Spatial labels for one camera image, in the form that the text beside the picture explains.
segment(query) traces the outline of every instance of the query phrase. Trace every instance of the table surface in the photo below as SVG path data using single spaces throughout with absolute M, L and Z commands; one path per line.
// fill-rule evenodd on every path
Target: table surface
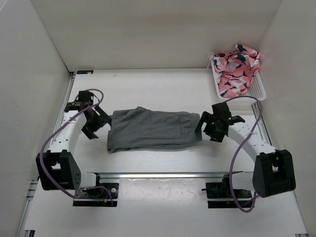
M 201 114 L 212 112 L 211 105 L 218 103 L 214 81 L 205 69 L 161 70 L 96 70 L 90 75 L 76 75 L 69 101 L 79 90 L 98 88 L 105 94 L 101 108 L 108 114 L 114 110 L 137 106 L 154 111 L 187 111 Z M 249 126 L 254 121 L 251 107 L 233 111 L 241 115 Z M 174 151 L 107 152 L 109 126 L 97 131 L 99 139 L 88 140 L 79 136 L 74 157 L 82 172 L 227 172 L 236 142 L 225 138 L 223 143 L 203 140 L 186 149 Z M 253 170 L 251 158 L 241 151 L 235 170 Z M 294 236 L 306 233 L 293 192 L 257 200 L 249 214 L 237 209 L 207 209 L 203 179 L 193 179 L 194 198 L 175 193 L 157 202 L 143 190 L 131 190 L 128 180 L 120 186 L 118 207 L 72 207 L 72 199 L 58 191 L 46 192 L 38 185 L 25 228 L 36 230 L 35 236 Z M 187 190 L 190 184 L 183 181 L 159 183 L 172 190 Z

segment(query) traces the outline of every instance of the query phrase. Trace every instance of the gray cloth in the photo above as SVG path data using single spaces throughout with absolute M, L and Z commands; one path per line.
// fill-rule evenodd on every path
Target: gray cloth
M 202 140 L 194 133 L 199 114 L 159 112 L 137 107 L 114 111 L 108 133 L 108 151 L 191 144 Z

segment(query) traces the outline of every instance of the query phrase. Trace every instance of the pink fabric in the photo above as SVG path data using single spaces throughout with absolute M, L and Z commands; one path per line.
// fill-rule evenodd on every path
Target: pink fabric
M 247 92 L 260 70 L 259 58 L 259 52 L 241 44 L 236 44 L 232 53 L 217 53 L 212 57 L 222 97 L 233 98 Z

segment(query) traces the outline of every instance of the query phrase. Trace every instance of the white tabletop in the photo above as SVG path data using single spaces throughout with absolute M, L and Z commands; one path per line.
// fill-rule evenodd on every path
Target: white tabletop
M 70 101 L 79 90 L 89 88 L 104 92 L 101 108 L 110 115 L 114 110 L 137 106 L 156 111 L 211 113 L 211 105 L 218 103 L 212 75 L 205 69 L 97 70 L 76 76 Z M 241 115 L 249 125 L 254 123 L 250 107 L 233 114 Z M 100 129 L 97 140 L 79 136 L 74 157 L 82 172 L 226 172 L 237 148 L 227 137 L 223 143 L 214 143 L 203 135 L 203 141 L 183 150 L 110 154 L 106 147 L 108 130 L 108 125 Z M 250 157 L 240 152 L 235 170 L 252 170 L 253 166 Z M 172 187 L 171 192 L 184 191 L 173 193 L 171 199 L 170 193 L 167 197 L 165 193 L 144 196 L 146 185 L 136 190 L 130 188 L 131 182 L 121 180 L 116 208 L 72 207 L 72 199 L 63 193 L 47 192 L 38 185 L 26 229 L 36 230 L 36 237 L 287 237 L 306 233 L 294 193 L 258 199 L 256 208 L 245 214 L 237 209 L 207 209 L 206 195 L 200 193 L 205 187 L 203 179 L 151 182 Z

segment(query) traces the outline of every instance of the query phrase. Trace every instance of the white wall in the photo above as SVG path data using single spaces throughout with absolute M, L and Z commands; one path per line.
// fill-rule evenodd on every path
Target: white wall
M 0 236 L 14 236 L 69 74 L 30 0 L 0 0 Z
M 283 0 L 259 50 L 264 119 L 272 142 L 293 155 L 295 193 L 316 236 L 316 1 Z
M 205 68 L 256 47 L 280 0 L 32 0 L 70 71 Z

